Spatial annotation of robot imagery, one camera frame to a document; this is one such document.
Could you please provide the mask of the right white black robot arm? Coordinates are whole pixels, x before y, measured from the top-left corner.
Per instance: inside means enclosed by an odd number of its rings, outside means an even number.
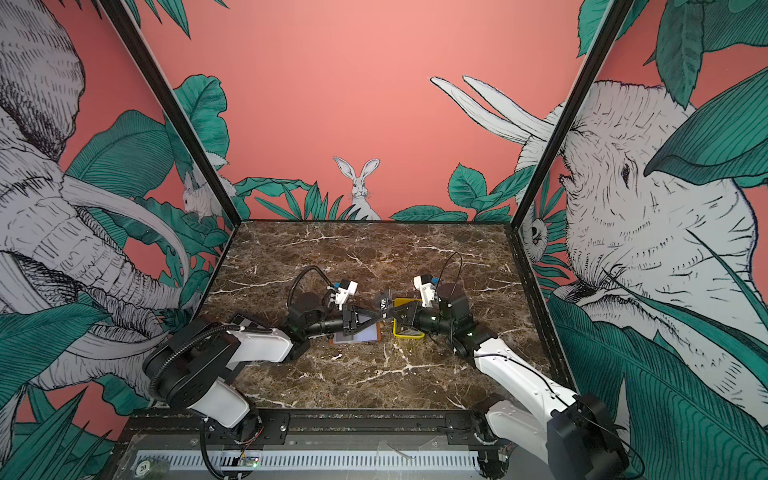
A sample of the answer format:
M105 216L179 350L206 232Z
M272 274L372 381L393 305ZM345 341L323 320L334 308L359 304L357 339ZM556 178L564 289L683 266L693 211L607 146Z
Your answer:
M502 400L488 408L485 424L543 461L556 479L618 479L630 459L607 407L593 394L578 395L532 367L496 333L474 320L469 300L455 284L420 288L418 300L378 300L383 316L426 335L445 336L453 352L493 379L518 406Z

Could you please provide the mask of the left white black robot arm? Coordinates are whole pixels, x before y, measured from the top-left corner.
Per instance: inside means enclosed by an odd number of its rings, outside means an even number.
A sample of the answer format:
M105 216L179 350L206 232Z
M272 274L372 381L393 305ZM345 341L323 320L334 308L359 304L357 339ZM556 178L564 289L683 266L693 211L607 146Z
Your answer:
M286 318L275 326L244 312L229 321L197 318L144 361L152 398L187 409L224 428L241 426L254 408L233 386L237 369L253 362L298 359L315 337L354 335L382 320L377 311L349 303L345 294L302 293L288 302Z

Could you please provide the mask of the yellow plastic card tray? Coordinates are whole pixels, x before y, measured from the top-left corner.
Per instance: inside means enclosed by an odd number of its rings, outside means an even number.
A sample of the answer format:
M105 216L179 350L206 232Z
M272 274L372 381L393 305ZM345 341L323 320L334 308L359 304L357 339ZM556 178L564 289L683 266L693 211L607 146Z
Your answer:
M416 314L422 302L418 299L396 298L393 317L393 334L397 339L420 340L425 334L415 326Z

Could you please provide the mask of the brown leather card holder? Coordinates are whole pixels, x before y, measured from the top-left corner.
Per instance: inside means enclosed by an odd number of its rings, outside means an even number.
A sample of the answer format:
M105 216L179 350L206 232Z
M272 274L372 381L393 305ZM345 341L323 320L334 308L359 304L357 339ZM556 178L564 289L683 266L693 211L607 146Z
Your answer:
M331 338L332 345L358 344L378 342L382 338L381 326L379 322L373 323L366 328L354 333L345 335L337 332Z

